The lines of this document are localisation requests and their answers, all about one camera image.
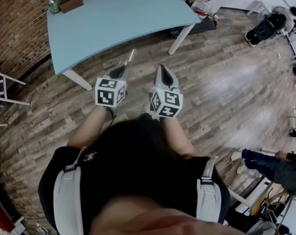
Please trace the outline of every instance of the bottle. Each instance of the bottle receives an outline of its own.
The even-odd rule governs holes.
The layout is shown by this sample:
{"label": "bottle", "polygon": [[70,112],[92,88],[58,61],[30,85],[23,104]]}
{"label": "bottle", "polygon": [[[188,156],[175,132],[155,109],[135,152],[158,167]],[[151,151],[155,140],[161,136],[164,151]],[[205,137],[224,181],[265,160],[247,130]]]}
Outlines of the bottle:
{"label": "bottle", "polygon": [[61,11],[60,9],[60,0],[48,0],[48,10],[52,14],[57,14]]}
{"label": "bottle", "polygon": [[212,0],[195,0],[192,5],[192,10],[198,15],[200,20],[205,19],[212,11]]}

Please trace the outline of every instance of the brown box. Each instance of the brown box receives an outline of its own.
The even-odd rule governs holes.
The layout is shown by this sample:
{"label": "brown box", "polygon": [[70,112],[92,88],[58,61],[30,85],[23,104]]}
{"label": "brown box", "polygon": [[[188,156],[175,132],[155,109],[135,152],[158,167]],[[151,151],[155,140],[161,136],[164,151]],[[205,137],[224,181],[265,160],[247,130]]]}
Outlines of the brown box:
{"label": "brown box", "polygon": [[60,8],[63,13],[67,13],[83,5],[83,0],[61,0],[60,2]]}

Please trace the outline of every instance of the brick wall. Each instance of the brick wall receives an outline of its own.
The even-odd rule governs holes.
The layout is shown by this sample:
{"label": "brick wall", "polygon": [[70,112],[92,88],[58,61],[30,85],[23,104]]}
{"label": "brick wall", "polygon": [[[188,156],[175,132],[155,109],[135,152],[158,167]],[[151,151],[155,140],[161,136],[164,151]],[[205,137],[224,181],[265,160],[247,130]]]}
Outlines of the brick wall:
{"label": "brick wall", "polygon": [[19,78],[50,53],[46,5],[47,0],[0,0],[0,72]]}

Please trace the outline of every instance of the white backpack strap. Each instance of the white backpack strap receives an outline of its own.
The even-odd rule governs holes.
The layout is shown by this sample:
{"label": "white backpack strap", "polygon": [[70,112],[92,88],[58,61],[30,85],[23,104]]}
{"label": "white backpack strap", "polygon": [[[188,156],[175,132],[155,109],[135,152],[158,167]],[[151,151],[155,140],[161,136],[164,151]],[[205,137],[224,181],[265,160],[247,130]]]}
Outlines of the white backpack strap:
{"label": "white backpack strap", "polygon": [[67,166],[58,174],[53,191],[54,220],[60,235],[84,235],[80,204],[81,169],[74,164]]}
{"label": "white backpack strap", "polygon": [[213,158],[207,162],[201,180],[197,179],[196,218],[217,223],[222,199],[219,186],[212,181],[215,160]]}

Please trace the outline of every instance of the desk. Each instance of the desk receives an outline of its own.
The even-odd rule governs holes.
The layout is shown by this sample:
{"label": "desk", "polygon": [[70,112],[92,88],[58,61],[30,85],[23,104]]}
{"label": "desk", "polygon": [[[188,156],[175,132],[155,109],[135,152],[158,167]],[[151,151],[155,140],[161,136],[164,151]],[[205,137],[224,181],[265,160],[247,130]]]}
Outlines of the desk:
{"label": "desk", "polygon": [[64,74],[87,90],[92,86],[71,69],[76,64],[131,39],[200,22],[184,0],[83,2],[66,14],[48,11],[47,18],[55,74]]}

